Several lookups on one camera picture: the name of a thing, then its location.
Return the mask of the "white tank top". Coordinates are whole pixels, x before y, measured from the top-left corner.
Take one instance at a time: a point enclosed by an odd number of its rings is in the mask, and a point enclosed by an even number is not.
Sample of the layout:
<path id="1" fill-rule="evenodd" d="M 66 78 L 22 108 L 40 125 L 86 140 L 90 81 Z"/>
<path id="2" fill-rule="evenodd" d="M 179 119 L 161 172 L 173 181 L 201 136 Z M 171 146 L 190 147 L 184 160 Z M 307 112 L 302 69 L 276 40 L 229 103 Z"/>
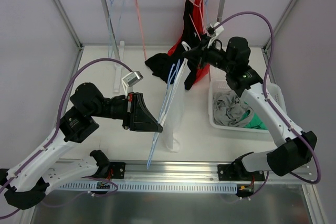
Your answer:
<path id="1" fill-rule="evenodd" d="M 170 152 L 180 151 L 180 143 L 174 134 L 178 131 L 182 121 L 185 96 L 184 82 L 190 73 L 190 69 L 187 66 L 188 60 L 182 58 L 180 61 L 180 68 L 174 81 L 174 88 L 168 103 L 168 110 L 163 117 L 163 132 L 159 136 L 159 140 L 163 142 Z"/>

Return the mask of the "grey tank top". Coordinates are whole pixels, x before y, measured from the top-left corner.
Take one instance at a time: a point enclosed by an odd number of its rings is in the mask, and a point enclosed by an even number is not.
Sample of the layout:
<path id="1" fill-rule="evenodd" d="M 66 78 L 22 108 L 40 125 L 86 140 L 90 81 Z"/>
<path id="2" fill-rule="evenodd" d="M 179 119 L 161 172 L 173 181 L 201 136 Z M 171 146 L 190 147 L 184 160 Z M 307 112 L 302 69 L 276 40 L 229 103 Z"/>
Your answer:
<path id="1" fill-rule="evenodd" d="M 243 114 L 248 110 L 254 112 L 234 91 L 215 92 L 212 105 L 213 120 L 219 126 L 244 127 L 247 124 L 247 119 L 241 121 Z"/>

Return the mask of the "green tank top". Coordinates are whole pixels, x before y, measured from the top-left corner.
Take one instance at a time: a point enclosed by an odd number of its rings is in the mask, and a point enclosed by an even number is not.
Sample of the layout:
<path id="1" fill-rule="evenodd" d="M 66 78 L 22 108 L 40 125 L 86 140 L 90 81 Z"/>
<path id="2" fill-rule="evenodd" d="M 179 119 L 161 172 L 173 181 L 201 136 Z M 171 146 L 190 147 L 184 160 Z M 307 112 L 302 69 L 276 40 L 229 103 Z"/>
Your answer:
<path id="1" fill-rule="evenodd" d="M 252 112 L 251 110 L 246 111 L 243 114 L 241 121 L 245 119 L 247 119 L 247 124 L 244 125 L 244 128 L 254 130 L 267 130 L 267 127 L 264 125 L 262 120 L 255 112 Z"/>

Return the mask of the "light blue wire hanger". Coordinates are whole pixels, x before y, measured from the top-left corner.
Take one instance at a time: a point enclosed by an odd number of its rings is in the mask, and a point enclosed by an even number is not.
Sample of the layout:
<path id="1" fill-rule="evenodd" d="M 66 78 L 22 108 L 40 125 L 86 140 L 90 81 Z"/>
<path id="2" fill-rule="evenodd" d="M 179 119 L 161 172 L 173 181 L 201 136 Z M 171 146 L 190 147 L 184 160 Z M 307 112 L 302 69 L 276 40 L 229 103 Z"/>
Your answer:
<path id="1" fill-rule="evenodd" d="M 117 27 L 114 29 L 113 27 L 113 13 L 114 13 L 114 5 L 116 2 L 120 2 L 120 10 L 118 11 L 119 17 L 117 19 Z M 125 0 L 108 0 L 108 33 L 109 33 L 109 44 L 108 44 L 108 57 L 114 58 L 119 61 L 122 61 L 121 54 L 119 53 L 119 49 L 121 46 L 118 45 L 117 38 L 120 34 L 120 25 L 121 25 L 121 17 L 124 11 Z"/>

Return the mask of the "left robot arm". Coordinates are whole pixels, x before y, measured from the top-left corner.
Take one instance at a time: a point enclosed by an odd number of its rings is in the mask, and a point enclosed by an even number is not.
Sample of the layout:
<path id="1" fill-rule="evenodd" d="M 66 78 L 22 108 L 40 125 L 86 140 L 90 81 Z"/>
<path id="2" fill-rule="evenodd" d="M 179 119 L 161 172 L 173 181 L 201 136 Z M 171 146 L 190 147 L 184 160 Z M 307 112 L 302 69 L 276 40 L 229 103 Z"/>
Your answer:
<path id="1" fill-rule="evenodd" d="M 67 168 L 53 167 L 64 154 L 99 128 L 95 117 L 121 120 L 125 130 L 163 131 L 163 127 L 147 109 L 143 94 L 139 92 L 105 98 L 93 83 L 87 82 L 76 88 L 70 101 L 73 104 L 71 109 L 35 153 L 16 167 L 1 169 L 1 191 L 9 205 L 26 210 L 68 182 L 82 177 L 106 179 L 111 176 L 110 161 L 101 150 L 91 151 L 87 158 Z"/>

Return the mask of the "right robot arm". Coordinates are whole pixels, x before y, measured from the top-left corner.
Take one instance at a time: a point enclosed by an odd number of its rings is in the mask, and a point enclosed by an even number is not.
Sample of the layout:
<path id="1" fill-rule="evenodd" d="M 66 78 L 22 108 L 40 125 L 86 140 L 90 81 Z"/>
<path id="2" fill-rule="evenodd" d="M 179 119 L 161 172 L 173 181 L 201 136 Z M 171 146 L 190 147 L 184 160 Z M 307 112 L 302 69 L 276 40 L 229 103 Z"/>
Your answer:
<path id="1" fill-rule="evenodd" d="M 251 50 L 247 40 L 232 37 L 225 50 L 217 49 L 213 43 L 209 36 L 204 36 L 194 48 L 183 42 L 185 51 L 182 56 L 198 67 L 209 64 L 224 71 L 230 89 L 257 113 L 276 145 L 274 150 L 251 152 L 237 158 L 234 161 L 235 176 L 247 180 L 259 170 L 271 171 L 278 176 L 293 175 L 294 170 L 314 161 L 317 178 L 304 182 L 318 183 L 321 169 L 314 152 L 317 136 L 294 123 L 268 93 L 266 82 L 249 65 Z"/>

